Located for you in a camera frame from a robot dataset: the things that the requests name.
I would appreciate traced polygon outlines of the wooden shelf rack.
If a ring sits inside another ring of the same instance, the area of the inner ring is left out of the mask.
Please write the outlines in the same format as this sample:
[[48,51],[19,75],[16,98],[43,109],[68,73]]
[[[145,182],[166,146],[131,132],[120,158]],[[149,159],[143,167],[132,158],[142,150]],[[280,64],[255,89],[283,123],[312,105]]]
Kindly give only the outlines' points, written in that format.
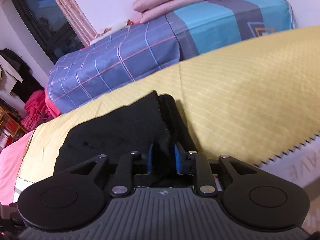
[[3,151],[4,148],[16,142],[28,132],[21,125],[21,116],[18,111],[2,99],[0,113],[0,148]]

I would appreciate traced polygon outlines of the blue plaid bed sheet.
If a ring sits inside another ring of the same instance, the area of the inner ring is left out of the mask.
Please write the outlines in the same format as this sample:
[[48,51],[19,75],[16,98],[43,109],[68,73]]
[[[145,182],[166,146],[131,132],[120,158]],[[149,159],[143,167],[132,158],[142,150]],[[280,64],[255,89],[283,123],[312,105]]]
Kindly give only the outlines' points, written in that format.
[[46,98],[68,113],[180,61],[294,26],[286,0],[191,4],[60,57],[50,71]]

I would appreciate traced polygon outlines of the pink patterned curtain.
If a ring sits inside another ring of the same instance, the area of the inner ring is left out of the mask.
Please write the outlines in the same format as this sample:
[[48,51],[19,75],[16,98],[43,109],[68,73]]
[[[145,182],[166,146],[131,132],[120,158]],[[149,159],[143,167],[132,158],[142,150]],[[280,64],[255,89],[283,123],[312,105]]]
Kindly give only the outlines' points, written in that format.
[[85,47],[89,47],[97,32],[80,9],[76,0],[55,1],[82,44]]

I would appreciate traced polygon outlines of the pink blanket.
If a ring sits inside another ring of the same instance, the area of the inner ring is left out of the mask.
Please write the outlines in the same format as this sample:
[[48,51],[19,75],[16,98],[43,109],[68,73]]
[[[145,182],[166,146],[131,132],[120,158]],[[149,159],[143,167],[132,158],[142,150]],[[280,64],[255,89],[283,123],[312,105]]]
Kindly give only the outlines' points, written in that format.
[[1,151],[0,199],[2,205],[9,205],[14,200],[16,178],[32,135],[33,131]]

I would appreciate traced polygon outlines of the black pants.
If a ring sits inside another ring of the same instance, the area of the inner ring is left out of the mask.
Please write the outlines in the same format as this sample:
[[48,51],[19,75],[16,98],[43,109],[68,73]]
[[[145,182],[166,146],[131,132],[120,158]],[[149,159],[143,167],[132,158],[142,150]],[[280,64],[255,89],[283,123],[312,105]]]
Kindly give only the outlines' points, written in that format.
[[155,167],[173,171],[174,146],[194,151],[196,146],[176,106],[175,99],[156,91],[136,102],[73,127],[56,158],[57,174],[100,154],[116,164],[124,154],[147,156],[153,149]]

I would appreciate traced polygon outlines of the yellow white patterned bedspread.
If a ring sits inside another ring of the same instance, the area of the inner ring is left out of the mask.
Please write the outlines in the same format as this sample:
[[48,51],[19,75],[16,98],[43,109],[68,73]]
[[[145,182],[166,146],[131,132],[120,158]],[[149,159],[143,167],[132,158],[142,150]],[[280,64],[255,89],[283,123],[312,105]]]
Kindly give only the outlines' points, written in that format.
[[178,103],[196,146],[231,155],[300,186],[319,178],[319,26],[253,38],[165,68],[39,126],[14,194],[53,174],[75,125],[149,94]]

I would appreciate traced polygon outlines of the hanging dark clothes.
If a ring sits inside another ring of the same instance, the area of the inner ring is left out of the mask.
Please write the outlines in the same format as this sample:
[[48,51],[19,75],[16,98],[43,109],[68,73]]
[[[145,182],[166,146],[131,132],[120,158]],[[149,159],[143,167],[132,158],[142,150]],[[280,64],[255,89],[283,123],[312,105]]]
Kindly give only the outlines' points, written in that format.
[[31,68],[12,50],[1,50],[2,86],[10,94],[15,94],[24,103],[31,95],[44,90],[31,74]]

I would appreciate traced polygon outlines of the dark window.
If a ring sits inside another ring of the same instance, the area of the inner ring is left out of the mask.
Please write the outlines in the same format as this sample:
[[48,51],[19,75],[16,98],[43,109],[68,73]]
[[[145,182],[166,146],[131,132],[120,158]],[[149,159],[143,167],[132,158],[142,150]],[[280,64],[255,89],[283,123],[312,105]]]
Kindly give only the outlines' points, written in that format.
[[11,0],[22,21],[53,63],[84,45],[55,0]]

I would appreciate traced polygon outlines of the magenta ruffled fabric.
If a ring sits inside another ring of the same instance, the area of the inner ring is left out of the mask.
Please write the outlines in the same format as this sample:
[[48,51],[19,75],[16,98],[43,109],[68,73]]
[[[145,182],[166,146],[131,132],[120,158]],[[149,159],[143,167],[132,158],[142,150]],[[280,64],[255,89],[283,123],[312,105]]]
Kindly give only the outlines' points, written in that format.
[[51,102],[46,90],[33,92],[24,109],[27,114],[21,120],[21,125],[28,131],[61,115],[61,111]]

